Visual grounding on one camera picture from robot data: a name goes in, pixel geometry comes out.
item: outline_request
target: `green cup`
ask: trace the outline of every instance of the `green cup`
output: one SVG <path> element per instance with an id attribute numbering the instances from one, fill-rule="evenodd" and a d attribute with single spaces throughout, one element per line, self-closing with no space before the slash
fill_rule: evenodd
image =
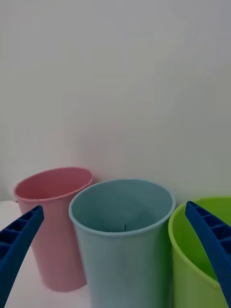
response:
<path id="1" fill-rule="evenodd" d="M 69 215 L 92 308 L 168 308 L 174 196 L 136 179 L 101 182 L 80 192 Z"/>
<path id="2" fill-rule="evenodd" d="M 231 197 L 195 202 L 231 225 Z M 168 232 L 173 246 L 174 308 L 227 308 L 211 263 L 185 217 L 185 204 L 172 214 Z"/>

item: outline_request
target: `blue plastic claw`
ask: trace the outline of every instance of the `blue plastic claw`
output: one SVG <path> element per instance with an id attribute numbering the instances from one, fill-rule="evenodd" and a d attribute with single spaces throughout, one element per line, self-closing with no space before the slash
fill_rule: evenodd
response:
<path id="1" fill-rule="evenodd" d="M 192 201 L 185 215 L 211 262 L 229 308 L 231 308 L 231 227 Z"/>
<path id="2" fill-rule="evenodd" d="M 43 209 L 37 206 L 0 232 L 0 308 L 6 304 L 21 264 L 43 220 Z"/>

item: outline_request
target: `plastic cup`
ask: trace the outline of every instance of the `plastic cup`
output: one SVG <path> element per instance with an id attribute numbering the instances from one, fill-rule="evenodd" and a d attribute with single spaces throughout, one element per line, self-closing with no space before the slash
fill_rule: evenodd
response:
<path id="1" fill-rule="evenodd" d="M 166 308 L 175 198 L 145 180 L 92 185 L 71 202 L 92 308 Z"/>
<path id="2" fill-rule="evenodd" d="M 195 202 L 231 225 L 231 197 L 206 198 Z M 168 230 L 173 245 L 174 307 L 227 308 L 205 250 L 185 217 L 185 204 L 174 211 Z"/>
<path id="3" fill-rule="evenodd" d="M 32 249 L 42 281 L 55 291 L 72 291 L 86 284 L 68 207 L 74 196 L 91 183 L 88 170 L 67 167 L 38 173 L 14 190 L 22 214 L 36 205 L 43 207 L 44 221 Z"/>

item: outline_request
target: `green cup rim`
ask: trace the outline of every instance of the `green cup rim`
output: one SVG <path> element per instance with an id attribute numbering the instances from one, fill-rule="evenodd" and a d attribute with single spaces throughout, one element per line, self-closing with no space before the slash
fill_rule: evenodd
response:
<path id="1" fill-rule="evenodd" d="M 230 198 L 230 196 L 217 196 L 217 197 L 210 197 L 210 198 L 202 198 L 202 199 L 197 199 L 194 200 L 195 203 L 197 203 L 200 200 L 212 200 L 215 198 L 219 198 L 219 199 L 223 199 L 223 198 Z M 173 246 L 173 249 L 176 251 L 176 253 L 179 255 L 179 257 L 194 271 L 194 273 L 199 276 L 202 280 L 204 280 L 205 282 L 207 282 L 208 284 L 210 284 L 212 287 L 216 288 L 216 289 L 220 289 L 220 285 L 219 282 L 216 281 L 214 278 L 210 277 L 209 275 L 207 275 L 206 273 L 204 273 L 201 269 L 199 269 L 192 261 L 190 261 L 190 259 L 188 259 L 186 257 L 186 255 L 182 252 L 182 250 L 180 249 L 179 245 L 177 244 L 177 241 L 174 237 L 173 234 L 173 223 L 174 220 L 176 218 L 176 216 L 178 215 L 178 213 L 180 211 L 182 211 L 183 208 L 186 207 L 186 203 L 182 203 L 181 205 L 179 205 L 175 211 L 173 212 L 173 214 L 171 215 L 169 222 L 168 222 L 168 234 Z"/>
<path id="2" fill-rule="evenodd" d="M 142 228 L 142 229 L 138 229 L 138 230 L 133 230 L 133 231 L 128 231 L 128 232 L 104 232 L 104 231 L 98 231 L 98 230 L 94 230 L 94 229 L 91 229 L 91 228 L 88 228 L 84 225 L 82 225 L 80 222 L 78 222 L 75 217 L 73 216 L 72 214 L 72 208 L 73 208 L 73 205 L 74 205 L 74 202 L 75 200 L 80 196 L 82 195 L 83 193 L 86 193 L 86 191 L 92 189 L 93 187 L 95 186 L 99 186 L 99 185 L 102 185 L 102 184 L 105 184 L 105 183 L 111 183 L 111 182 L 117 182 L 117 181 L 128 181 L 128 180 L 136 180 L 136 181 L 142 181 L 142 182 L 148 182 L 148 183 L 151 183 L 153 185 L 156 185 L 156 186 L 159 186 L 161 188 L 163 188 L 167 193 L 169 193 L 170 197 L 171 197 L 171 200 L 172 200 L 172 205 L 171 205 L 171 208 L 169 210 L 169 212 L 163 216 L 159 221 L 157 221 L 156 223 L 148 226 L 148 227 L 145 227 L 145 228 Z M 148 181 L 148 180 L 143 180 L 143 179 L 136 179 L 136 178 L 128 178 L 128 179 L 115 179 L 115 180 L 107 180 L 107 181 L 102 181 L 102 182 L 99 182 L 99 183 L 96 183 L 96 184 L 93 184 L 85 189 L 83 189 L 81 192 L 79 192 L 71 201 L 70 203 L 70 206 L 69 206 L 69 216 L 70 216 L 70 219 L 71 221 L 73 222 L 74 226 L 77 226 L 78 228 L 88 232 L 88 233 L 91 233 L 91 234 L 94 234 L 94 235 L 101 235 L 101 236 L 107 236 L 107 237 L 129 237 L 129 236 L 135 236 L 135 235 L 139 235 L 141 233 L 145 233 L 145 232 L 149 232 L 150 230 L 153 230 L 155 229 L 156 227 L 162 225 L 164 222 L 166 222 L 170 215 L 173 213 L 174 209 L 176 207 L 176 199 L 175 199 L 175 196 L 174 194 L 169 190 L 167 189 L 166 187 L 158 184 L 158 183 L 155 183 L 155 182 L 152 182 L 152 181 Z"/>

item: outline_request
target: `pink plastic cup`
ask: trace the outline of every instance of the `pink plastic cup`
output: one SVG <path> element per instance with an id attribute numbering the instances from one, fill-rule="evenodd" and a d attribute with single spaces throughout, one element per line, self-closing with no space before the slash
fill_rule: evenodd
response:
<path id="1" fill-rule="evenodd" d="M 74 196 L 91 183 L 88 170 L 66 167 L 38 173 L 15 187 L 22 214 L 43 206 L 44 221 L 32 249 L 42 281 L 52 290 L 68 292 L 86 284 L 68 208 Z"/>

